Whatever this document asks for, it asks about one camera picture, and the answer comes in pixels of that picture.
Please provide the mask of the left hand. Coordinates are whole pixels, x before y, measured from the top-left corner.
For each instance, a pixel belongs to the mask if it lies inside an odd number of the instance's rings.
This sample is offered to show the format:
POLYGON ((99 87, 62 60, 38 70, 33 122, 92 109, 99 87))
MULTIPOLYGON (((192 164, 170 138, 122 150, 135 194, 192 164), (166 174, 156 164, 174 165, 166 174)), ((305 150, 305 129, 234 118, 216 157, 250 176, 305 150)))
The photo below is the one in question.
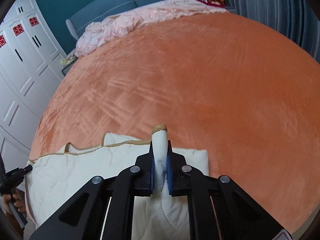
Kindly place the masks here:
POLYGON ((12 211, 10 209, 9 203, 11 201, 11 198, 14 198, 15 202, 14 202, 14 207, 18 208, 18 211, 20 213, 25 213, 26 209, 25 209, 25 205, 22 201, 22 197, 20 195, 20 192, 18 189, 15 189, 15 193, 13 193, 12 195, 10 194, 3 194, 2 196, 2 201, 5 207, 5 211, 6 213, 12 215, 12 211))

